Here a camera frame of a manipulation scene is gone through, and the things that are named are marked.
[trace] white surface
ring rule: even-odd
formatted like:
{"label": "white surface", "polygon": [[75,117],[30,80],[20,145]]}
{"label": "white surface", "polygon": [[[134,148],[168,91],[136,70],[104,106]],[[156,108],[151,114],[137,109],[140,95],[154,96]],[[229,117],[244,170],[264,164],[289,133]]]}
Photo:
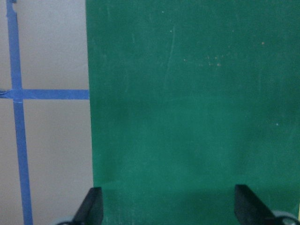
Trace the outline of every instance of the white surface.
{"label": "white surface", "polygon": [[18,0],[25,89],[88,89],[84,0]]}
{"label": "white surface", "polygon": [[0,224],[23,224],[13,101],[0,99]]}
{"label": "white surface", "polygon": [[11,89],[6,0],[0,0],[0,90]]}
{"label": "white surface", "polygon": [[25,100],[34,225],[74,216],[92,182],[90,102]]}

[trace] green mat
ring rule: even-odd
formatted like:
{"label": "green mat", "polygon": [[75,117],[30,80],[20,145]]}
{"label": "green mat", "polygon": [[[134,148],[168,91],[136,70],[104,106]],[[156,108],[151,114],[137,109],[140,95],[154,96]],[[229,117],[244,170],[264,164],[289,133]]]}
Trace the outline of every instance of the green mat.
{"label": "green mat", "polygon": [[300,1],[87,0],[105,225],[237,225],[300,203]]}

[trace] green surface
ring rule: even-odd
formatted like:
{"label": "green surface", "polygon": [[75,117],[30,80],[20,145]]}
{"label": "green surface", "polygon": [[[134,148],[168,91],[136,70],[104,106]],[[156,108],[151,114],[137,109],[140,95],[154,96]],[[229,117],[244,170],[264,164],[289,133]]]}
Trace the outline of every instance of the green surface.
{"label": "green surface", "polygon": [[236,225],[300,203],[300,1],[87,0],[105,225]]}

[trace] vertical blue tape strip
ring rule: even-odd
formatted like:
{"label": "vertical blue tape strip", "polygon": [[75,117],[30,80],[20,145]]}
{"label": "vertical blue tape strip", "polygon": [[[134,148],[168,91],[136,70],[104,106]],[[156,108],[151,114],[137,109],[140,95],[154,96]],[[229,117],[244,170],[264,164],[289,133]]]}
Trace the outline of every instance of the vertical blue tape strip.
{"label": "vertical blue tape strip", "polygon": [[[13,10],[12,1],[7,0],[6,6],[12,88],[14,90],[22,90],[17,17]],[[21,98],[14,98],[14,113],[24,225],[33,225],[24,108]]]}

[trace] blue tape strip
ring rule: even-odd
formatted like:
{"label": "blue tape strip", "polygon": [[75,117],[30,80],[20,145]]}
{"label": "blue tape strip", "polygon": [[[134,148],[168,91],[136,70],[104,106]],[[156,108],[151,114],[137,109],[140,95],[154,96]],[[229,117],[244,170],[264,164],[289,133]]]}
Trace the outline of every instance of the blue tape strip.
{"label": "blue tape strip", "polygon": [[[22,80],[17,17],[15,11],[13,10],[13,3],[7,0],[6,6],[12,88],[14,90],[21,90]],[[6,91],[2,93],[2,96],[8,94],[9,92],[10,91]],[[23,100],[19,97],[14,98],[14,114],[23,220],[24,225],[33,225],[24,123],[24,109]]]}
{"label": "blue tape strip", "polygon": [[12,89],[0,92],[0,98],[87,100],[90,98],[90,92],[89,90]]}

